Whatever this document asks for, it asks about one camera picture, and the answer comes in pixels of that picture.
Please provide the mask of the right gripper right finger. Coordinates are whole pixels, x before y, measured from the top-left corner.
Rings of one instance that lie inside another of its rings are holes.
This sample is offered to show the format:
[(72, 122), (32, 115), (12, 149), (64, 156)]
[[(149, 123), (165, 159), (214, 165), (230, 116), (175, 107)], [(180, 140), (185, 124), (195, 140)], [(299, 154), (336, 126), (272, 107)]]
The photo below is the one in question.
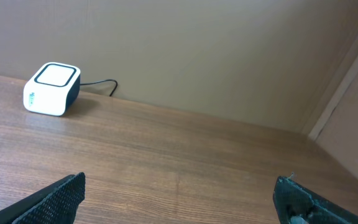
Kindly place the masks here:
[(358, 216), (330, 202), (290, 177), (279, 176), (273, 203), (281, 224), (356, 224)]

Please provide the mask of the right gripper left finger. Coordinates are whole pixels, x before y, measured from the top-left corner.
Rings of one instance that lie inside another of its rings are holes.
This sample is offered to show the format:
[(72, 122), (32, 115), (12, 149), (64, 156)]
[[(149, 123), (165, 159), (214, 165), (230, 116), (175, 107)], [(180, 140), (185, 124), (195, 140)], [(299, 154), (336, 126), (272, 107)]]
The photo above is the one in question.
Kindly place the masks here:
[(0, 224), (73, 224), (85, 183), (82, 172), (68, 175), (0, 210)]

